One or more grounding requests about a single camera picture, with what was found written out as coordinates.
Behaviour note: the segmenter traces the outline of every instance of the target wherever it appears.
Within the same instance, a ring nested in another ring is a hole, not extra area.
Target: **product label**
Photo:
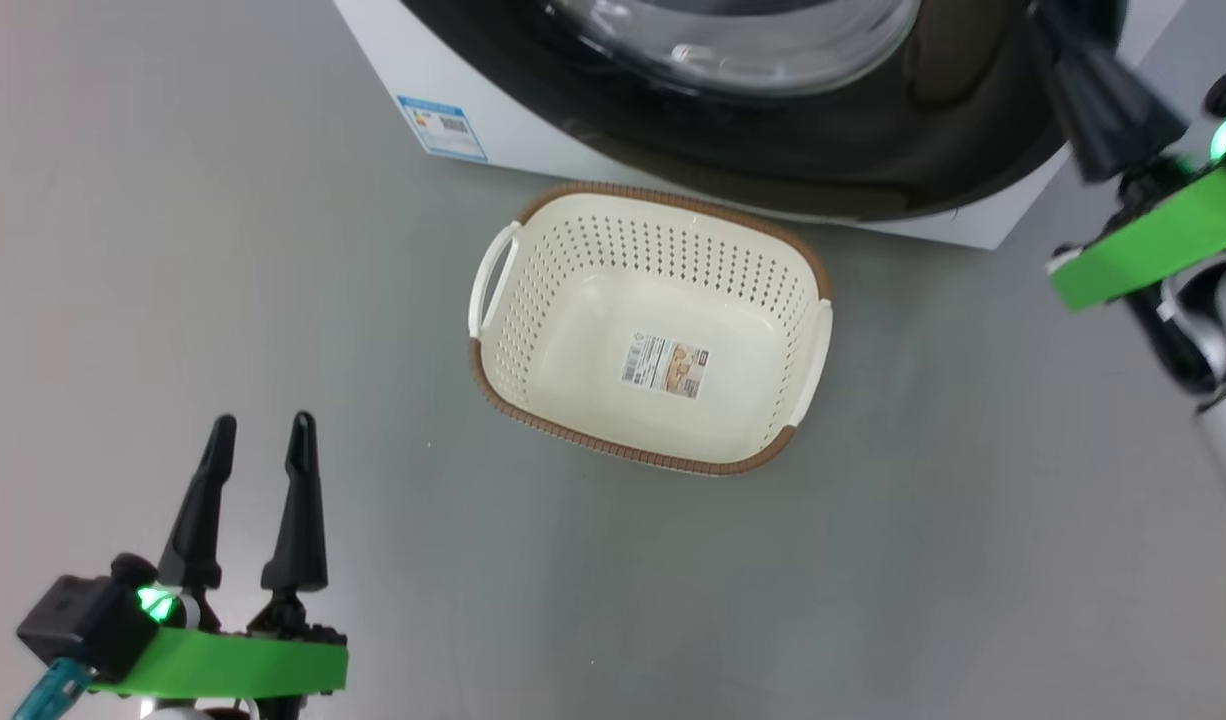
[[[462,108],[444,105],[440,102],[418,101],[416,97],[397,97],[398,108],[405,112],[408,128],[430,155],[443,155],[445,158],[488,161],[484,147],[471,129]]]
[[[696,345],[634,332],[622,381],[680,397],[696,397],[710,362],[710,351]]]

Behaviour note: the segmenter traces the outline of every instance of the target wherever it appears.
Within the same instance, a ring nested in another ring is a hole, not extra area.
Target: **woven brown trim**
[[[779,240],[793,247],[796,251],[804,256],[805,262],[809,264],[809,269],[813,270],[813,277],[818,281],[818,297],[824,301],[831,299],[831,280],[828,278],[828,270],[821,265],[821,260],[818,259],[817,251],[813,251],[813,247],[809,247],[808,242],[802,240],[799,236],[783,228],[781,224],[770,223],[767,220],[760,220],[754,217],[754,215],[742,213],[737,210],[723,209],[723,206],[714,205],[712,202],[704,202],[701,200],[694,200],[682,195],[672,195],[672,193],[644,190],[644,188],[640,186],[625,186],[625,184],[613,184],[608,182],[569,182],[559,184],[559,186],[553,186],[550,190],[532,199],[532,201],[528,202],[528,205],[525,205],[525,209],[520,211],[516,220],[520,220],[520,224],[525,224],[528,222],[528,218],[535,217],[537,210],[543,209],[543,206],[549,201],[562,199],[566,195],[577,195],[579,193],[591,193],[591,195],[612,195],[614,197],[628,197],[631,200],[642,200],[645,202],[657,202],[657,205],[669,205],[672,209],[689,210],[693,213],[710,215],[712,218],[728,220],[729,223],[744,224],[755,232],[776,237]]]
[[[503,400],[503,397],[498,395],[498,391],[495,391],[495,389],[493,389],[489,384],[489,375],[488,373],[484,373],[484,359],[481,357],[481,341],[476,339],[471,339],[471,374],[474,375],[474,384],[481,386],[481,393],[484,394],[484,397],[488,397],[489,405],[497,407],[498,411],[508,416],[508,418],[516,419],[519,423],[528,424],[530,428],[539,429],[546,434],[552,434],[554,437],[566,439],[568,442],[576,443],[576,445],[588,446],[591,450],[604,453],[607,455],[617,455],[618,458],[635,460],[636,462],[644,462],[646,465],[657,465],[658,469],[682,470],[685,471],[685,473],[699,475],[744,473],[747,470],[759,469],[760,465],[772,460],[774,456],[787,446],[787,443],[791,443],[791,437],[794,434],[794,427],[792,424],[787,424],[787,427],[782,428],[782,432],[777,433],[774,442],[770,442],[764,450],[760,450],[745,460],[738,460],[737,462],[700,462],[698,460],[685,460],[672,455],[660,455],[646,450],[636,450],[636,448],[633,446],[618,445],[615,442],[606,442],[598,437],[569,429],[564,427],[564,424],[552,423],[549,419],[539,418],[537,415],[527,413],[527,411],[509,404]]]

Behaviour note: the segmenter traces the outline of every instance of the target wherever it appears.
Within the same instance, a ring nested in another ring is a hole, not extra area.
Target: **sticker inside basket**
[[[688,342],[634,332],[622,381],[680,397],[696,397],[710,362],[710,350]]]

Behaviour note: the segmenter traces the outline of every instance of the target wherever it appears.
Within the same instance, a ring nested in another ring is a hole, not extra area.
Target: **white plastic basket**
[[[467,320],[472,370],[503,413],[725,475],[790,442],[828,358],[832,305],[817,256],[776,224],[573,183],[489,245]]]

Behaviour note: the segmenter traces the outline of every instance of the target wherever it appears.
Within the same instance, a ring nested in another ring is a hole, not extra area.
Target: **barcode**
[[[459,120],[457,118],[445,118],[445,117],[439,117],[439,118],[440,118],[440,124],[441,126],[444,126],[444,129],[447,129],[449,131],[454,132],[466,132],[466,121]]]
[[[622,368],[622,381],[640,383],[640,378],[636,378],[635,369],[640,367],[641,354],[644,354],[644,343],[633,345],[631,352],[628,352],[626,354],[626,368]]]

